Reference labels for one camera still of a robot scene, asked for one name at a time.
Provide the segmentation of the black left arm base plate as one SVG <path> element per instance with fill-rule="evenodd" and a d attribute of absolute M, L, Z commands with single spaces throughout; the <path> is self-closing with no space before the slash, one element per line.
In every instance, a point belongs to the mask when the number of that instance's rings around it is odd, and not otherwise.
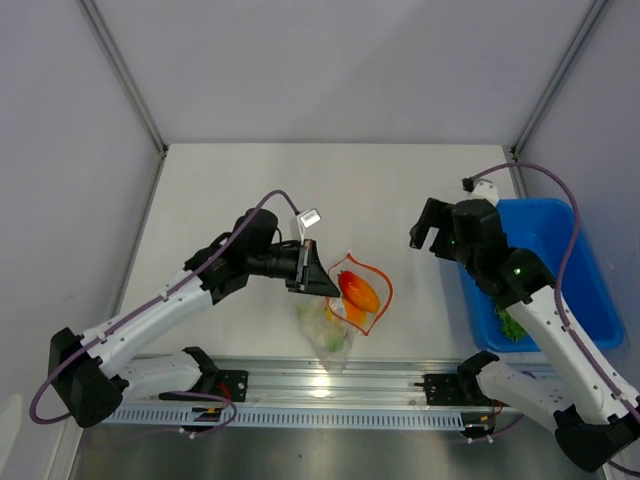
<path fill-rule="evenodd" d="M 232 402 L 244 402 L 248 389 L 249 373 L 246 370 L 216 370 L 213 373 L 181 374 L 179 382 L 158 395 L 163 401 L 206 400 L 211 396 L 223 397 Z"/>

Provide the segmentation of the clear zip bag red zipper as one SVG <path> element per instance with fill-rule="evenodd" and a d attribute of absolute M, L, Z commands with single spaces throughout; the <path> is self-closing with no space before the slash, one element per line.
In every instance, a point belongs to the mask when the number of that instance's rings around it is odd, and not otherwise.
<path fill-rule="evenodd" d="M 358 260 L 352 251 L 329 268 L 339 296 L 315 297 L 296 306 L 296 318 L 325 371 L 345 369 L 353 342 L 367 337 L 388 311 L 394 296 L 390 277 Z"/>

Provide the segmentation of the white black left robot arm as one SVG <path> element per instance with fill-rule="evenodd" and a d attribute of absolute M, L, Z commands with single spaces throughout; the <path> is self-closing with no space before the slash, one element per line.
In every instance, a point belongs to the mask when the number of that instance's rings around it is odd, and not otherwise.
<path fill-rule="evenodd" d="M 277 216 L 250 209 L 232 231 L 188 259 L 146 304 L 80 334 L 65 327 L 51 338 L 48 374 L 68 414 L 93 427 L 129 399 L 209 398 L 218 370 L 199 347 L 156 359 L 138 354 L 200 310 L 247 286 L 250 277 L 284 282 L 291 293 L 336 298 L 340 291 L 321 264 L 312 239 L 274 242 Z"/>

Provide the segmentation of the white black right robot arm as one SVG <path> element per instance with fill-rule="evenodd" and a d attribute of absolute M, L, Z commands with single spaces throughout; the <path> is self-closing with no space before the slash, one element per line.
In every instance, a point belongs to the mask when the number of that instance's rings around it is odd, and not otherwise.
<path fill-rule="evenodd" d="M 410 246 L 457 262 L 477 287 L 533 338 L 565 391 L 481 351 L 458 367 L 458 395 L 468 403 L 485 397 L 516 408 L 550 431 L 579 468 L 595 472 L 639 438 L 639 392 L 596 347 L 564 300 L 561 276 L 536 253 L 509 246 L 499 212 L 486 199 L 456 204 L 426 201 L 410 230 Z"/>

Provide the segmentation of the red orange mango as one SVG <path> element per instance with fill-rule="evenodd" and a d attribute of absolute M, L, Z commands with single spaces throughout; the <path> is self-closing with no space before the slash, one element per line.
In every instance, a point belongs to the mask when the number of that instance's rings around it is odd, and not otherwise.
<path fill-rule="evenodd" d="M 380 300 L 373 287 L 363 278 L 351 271 L 342 271 L 338 275 L 338 285 L 343 297 L 360 310 L 376 314 Z"/>

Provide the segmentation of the white cauliflower green leaves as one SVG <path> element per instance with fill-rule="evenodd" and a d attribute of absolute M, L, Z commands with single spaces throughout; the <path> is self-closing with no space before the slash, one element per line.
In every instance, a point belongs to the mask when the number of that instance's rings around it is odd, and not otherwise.
<path fill-rule="evenodd" d="M 304 335 L 320 353 L 338 354 L 350 348 L 351 332 L 323 300 L 298 304 L 295 313 Z"/>

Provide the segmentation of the orange yellow mango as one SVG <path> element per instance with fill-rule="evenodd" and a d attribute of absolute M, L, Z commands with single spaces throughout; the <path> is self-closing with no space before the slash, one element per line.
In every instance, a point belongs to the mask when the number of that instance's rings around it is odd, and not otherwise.
<path fill-rule="evenodd" d="M 367 323 L 367 313 L 359 307 L 353 305 L 347 299 L 343 299 L 343 306 L 346 312 L 346 319 L 356 326 L 365 326 Z"/>

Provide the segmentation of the green grape bunch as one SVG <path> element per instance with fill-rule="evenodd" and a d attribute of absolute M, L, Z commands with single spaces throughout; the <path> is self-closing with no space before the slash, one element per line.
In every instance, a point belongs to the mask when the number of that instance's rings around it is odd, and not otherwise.
<path fill-rule="evenodd" d="M 527 336 L 526 330 L 505 309 L 496 307 L 495 313 L 500 320 L 501 332 L 509 341 L 517 343 Z"/>

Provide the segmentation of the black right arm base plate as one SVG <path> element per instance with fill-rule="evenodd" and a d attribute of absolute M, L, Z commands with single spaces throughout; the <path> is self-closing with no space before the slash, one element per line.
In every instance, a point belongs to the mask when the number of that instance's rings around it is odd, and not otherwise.
<path fill-rule="evenodd" d="M 423 391 L 426 403 L 430 406 L 490 407 L 498 404 L 481 392 L 474 377 L 429 373 L 413 385 Z"/>

